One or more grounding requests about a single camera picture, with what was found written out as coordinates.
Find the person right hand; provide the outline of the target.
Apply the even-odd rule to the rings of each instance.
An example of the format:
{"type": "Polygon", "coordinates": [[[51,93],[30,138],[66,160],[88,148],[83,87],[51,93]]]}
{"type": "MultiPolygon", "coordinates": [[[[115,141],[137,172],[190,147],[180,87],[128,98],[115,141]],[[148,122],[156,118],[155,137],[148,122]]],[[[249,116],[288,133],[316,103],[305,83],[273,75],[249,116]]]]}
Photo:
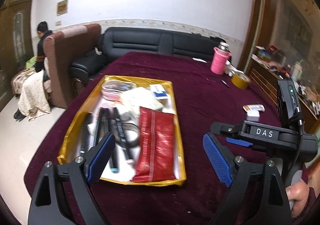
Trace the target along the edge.
{"type": "Polygon", "coordinates": [[[286,187],[285,190],[288,200],[293,201],[291,217],[295,218],[298,215],[300,215],[303,209],[305,208],[308,202],[310,188],[301,179],[296,184],[286,187]]]}

